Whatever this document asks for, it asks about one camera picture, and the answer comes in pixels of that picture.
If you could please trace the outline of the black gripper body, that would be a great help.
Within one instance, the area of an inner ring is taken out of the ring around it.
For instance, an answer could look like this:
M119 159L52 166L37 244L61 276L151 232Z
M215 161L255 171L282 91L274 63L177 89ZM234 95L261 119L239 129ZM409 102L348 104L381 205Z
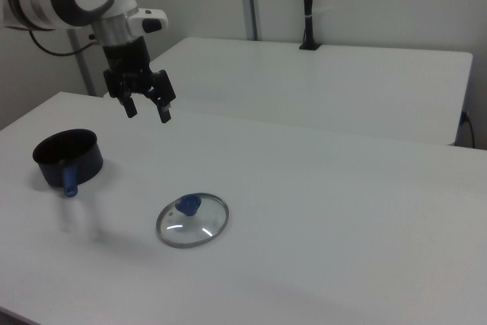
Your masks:
M150 57L144 37L118 46L104 46L108 69L103 76L112 98L119 102L131 97L132 93L143 94L150 86Z

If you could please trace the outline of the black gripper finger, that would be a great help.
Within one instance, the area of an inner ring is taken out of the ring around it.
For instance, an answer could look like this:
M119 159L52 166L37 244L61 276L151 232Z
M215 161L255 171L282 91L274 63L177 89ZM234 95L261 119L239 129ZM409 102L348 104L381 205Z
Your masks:
M137 109L130 91L124 91L121 94L120 103L123 105L128 118L133 118L137 115Z
M152 73L148 79L149 89L146 97L157 107L162 123L167 123L171 119L170 104L176 99L173 86L165 70Z

